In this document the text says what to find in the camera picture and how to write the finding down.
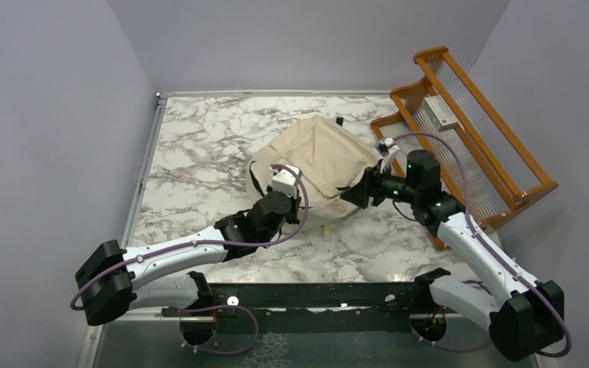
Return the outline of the cream canvas backpack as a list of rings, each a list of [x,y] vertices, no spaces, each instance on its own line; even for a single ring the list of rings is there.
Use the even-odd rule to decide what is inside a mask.
[[[309,198],[304,229],[318,228],[357,211],[340,195],[379,160],[372,146],[335,121],[316,115],[294,123],[249,160],[245,167],[246,192],[252,201],[266,193],[273,163],[298,167]]]

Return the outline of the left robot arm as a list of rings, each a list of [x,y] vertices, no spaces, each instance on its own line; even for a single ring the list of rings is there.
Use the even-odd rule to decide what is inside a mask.
[[[218,220],[192,235],[145,247],[101,243],[75,274],[78,292],[70,307],[83,311],[87,324],[108,324],[127,311],[145,307],[184,307],[191,314],[209,308],[210,294],[192,277],[168,276],[200,265],[242,258],[282,242],[284,224],[300,231],[308,217],[308,194],[269,192],[250,209]]]

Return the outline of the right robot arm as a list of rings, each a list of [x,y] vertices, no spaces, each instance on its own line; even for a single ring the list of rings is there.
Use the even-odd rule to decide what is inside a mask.
[[[479,230],[467,208],[443,191],[435,155],[408,153],[406,174],[395,176],[382,163],[367,167],[341,198],[361,209],[386,199],[410,205],[415,220],[447,244],[475,272],[478,291],[445,270],[416,278],[413,305],[430,312],[448,307],[486,330],[503,357],[518,362],[567,337],[564,292],[554,281],[541,282]]]

